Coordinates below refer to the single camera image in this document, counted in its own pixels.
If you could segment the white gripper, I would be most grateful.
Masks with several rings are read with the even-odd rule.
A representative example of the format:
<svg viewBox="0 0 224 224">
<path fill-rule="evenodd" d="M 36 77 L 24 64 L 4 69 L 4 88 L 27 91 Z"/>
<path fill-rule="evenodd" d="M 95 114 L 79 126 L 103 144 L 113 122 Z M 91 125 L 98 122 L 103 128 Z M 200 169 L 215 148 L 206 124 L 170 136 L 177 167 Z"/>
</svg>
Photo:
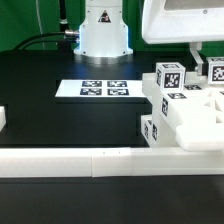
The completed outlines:
<svg viewBox="0 0 224 224">
<path fill-rule="evenodd" d="M 224 40 L 224 0 L 145 0 L 142 38 L 148 44 L 189 43 L 202 75 L 201 42 Z"/>
</svg>

